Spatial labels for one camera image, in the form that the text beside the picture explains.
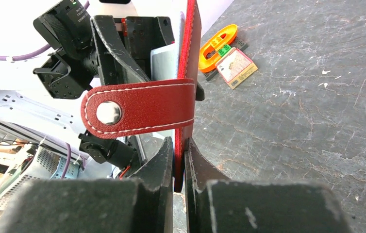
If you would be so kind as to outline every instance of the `black bracket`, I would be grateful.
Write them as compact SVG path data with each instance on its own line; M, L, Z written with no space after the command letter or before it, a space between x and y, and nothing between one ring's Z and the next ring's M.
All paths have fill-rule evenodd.
M46 63L34 69L33 73L55 99L79 98L84 90L91 89L93 79L93 74L82 66L82 62L68 57L62 48L52 53Z
M107 155L114 142L113 139L102 139L86 131L79 135L80 151L88 153L99 164L107 162Z
M118 80L118 66L116 61L125 69L124 83L149 82L150 79L142 71L136 61L123 45L118 34L115 20L111 16L94 16L91 18L93 40L98 60L98 73L102 85L107 85L106 80Z

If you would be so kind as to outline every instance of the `red leather strap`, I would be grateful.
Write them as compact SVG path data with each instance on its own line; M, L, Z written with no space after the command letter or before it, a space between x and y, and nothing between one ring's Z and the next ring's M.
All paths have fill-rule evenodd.
M196 86L193 80L164 80L93 88L82 101L82 120L100 138L151 133L192 125ZM100 122L96 112L106 101L117 103L120 121Z
M201 20L196 0L187 1L186 23L182 53L179 61L178 79L193 79L197 85L197 73L199 67L199 51L201 39ZM174 191L181 192L184 175L184 143L193 133L193 125L177 128L175 133L175 167L174 167Z

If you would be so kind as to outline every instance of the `white wall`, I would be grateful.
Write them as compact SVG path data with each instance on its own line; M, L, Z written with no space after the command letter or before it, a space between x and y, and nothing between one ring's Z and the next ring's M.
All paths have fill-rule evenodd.
M232 1L198 0L203 26L202 35ZM0 55L21 55L42 47L46 42L34 29L33 20L57 2L59 0L0 0ZM89 11L92 15L98 12L93 7L96 2L98 0L91 0ZM170 7L185 13L187 5L187 0L132 0L132 2L141 15L162 14L168 12Z

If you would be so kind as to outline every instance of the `black cable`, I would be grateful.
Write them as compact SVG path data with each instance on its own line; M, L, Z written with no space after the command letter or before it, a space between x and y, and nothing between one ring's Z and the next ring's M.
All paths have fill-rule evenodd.
M32 142L16 142L15 144L2 144L4 142L15 142L14 140L3 140L0 141L0 146L18 146L18 145L25 145L25 144L31 144L38 146L38 143L32 143Z

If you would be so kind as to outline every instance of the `metal rivet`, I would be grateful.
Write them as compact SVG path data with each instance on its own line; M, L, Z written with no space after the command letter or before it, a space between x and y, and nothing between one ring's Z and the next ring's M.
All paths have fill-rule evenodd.
M114 125L121 119L120 106L113 101L106 101L97 107L97 119L105 125Z

